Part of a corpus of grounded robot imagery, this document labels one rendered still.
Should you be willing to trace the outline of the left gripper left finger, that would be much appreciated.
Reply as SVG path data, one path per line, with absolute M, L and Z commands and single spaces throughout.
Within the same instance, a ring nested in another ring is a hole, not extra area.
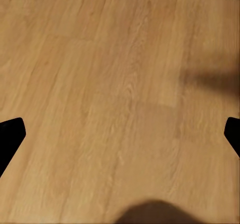
M 21 117 L 0 123 L 0 177 L 26 136 Z

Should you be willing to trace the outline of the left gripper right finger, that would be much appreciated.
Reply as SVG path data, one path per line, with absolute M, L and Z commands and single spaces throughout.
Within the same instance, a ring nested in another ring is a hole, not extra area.
M 240 119 L 229 117 L 225 125 L 224 135 L 240 157 Z

